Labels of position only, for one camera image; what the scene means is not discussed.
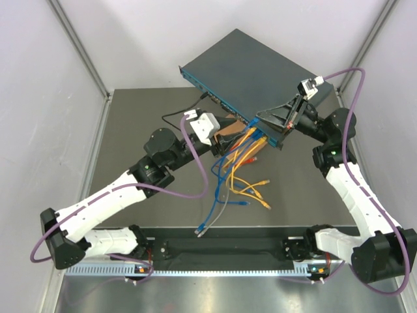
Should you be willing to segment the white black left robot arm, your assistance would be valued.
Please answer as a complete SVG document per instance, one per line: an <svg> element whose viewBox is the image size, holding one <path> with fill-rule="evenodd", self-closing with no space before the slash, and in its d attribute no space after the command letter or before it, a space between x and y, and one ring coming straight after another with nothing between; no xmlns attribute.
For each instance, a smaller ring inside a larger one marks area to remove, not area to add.
<svg viewBox="0 0 417 313"><path fill-rule="evenodd" d="M97 225L123 209L162 192L172 196L197 199L205 195L181 194L167 190L175 178L172 172L195 161L204 186L207 173L199 157L207 152L224 155L241 133L227 136L220 131L235 123L232 117L188 111L180 120L183 138L168 128L155 130L144 145L145 156L102 190L69 207L45 209L40 214L41 242L45 243L56 269L67 269L85 258L106 254L142 258L148 249L147 238L139 226L99 230Z"/></svg>

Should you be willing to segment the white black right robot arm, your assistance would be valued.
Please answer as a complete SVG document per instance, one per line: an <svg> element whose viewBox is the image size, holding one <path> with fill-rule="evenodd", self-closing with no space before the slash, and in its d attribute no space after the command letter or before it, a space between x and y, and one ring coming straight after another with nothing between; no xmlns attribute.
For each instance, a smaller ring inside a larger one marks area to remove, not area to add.
<svg viewBox="0 0 417 313"><path fill-rule="evenodd" d="M335 189L358 228L359 234L352 236L330 225L312 226L304 235L306 254L319 258L327 252L338 257L364 284L402 276L406 285L416 256L416 231L403 229L363 178L347 145L356 134L354 114L338 108L322 118L297 95L256 116L284 136L297 130L321 143L313 149L315 167Z"/></svg>

